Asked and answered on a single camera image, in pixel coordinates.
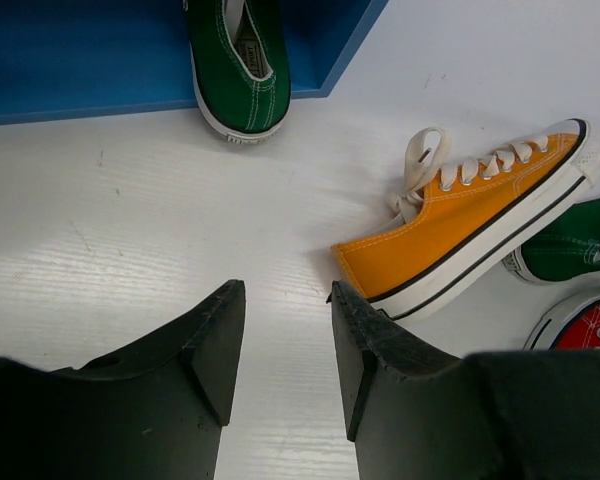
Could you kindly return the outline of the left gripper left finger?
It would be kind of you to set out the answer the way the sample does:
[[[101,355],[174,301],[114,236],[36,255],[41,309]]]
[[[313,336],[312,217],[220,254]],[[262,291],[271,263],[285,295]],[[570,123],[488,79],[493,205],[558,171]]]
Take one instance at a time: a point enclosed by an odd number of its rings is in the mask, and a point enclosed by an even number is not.
[[[210,479],[229,423],[246,289],[79,369],[0,357],[0,479]]]

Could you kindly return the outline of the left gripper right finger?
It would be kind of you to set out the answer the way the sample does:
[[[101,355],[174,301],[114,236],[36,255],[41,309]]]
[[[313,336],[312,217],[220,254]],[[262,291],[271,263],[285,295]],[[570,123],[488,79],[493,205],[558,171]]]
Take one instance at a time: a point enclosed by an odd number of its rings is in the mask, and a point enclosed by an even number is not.
[[[347,438],[363,479],[600,479],[600,350],[450,355],[335,282]]]

